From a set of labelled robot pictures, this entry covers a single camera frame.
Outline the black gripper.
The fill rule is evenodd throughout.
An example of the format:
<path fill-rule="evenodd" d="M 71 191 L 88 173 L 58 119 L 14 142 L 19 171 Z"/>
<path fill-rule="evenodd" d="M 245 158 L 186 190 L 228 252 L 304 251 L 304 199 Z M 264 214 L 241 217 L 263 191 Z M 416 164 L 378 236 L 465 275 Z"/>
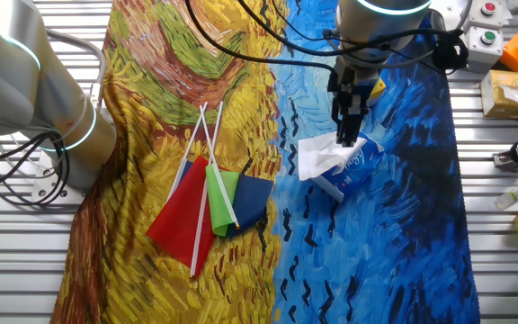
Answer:
<path fill-rule="evenodd" d="M 363 69 L 337 60 L 328 81 L 328 92 L 333 95 L 332 116 L 336 124 L 336 143 L 345 145 L 344 119 L 348 116 L 347 144 L 356 142 L 363 116 L 368 112 L 368 82 L 362 79 Z"/>

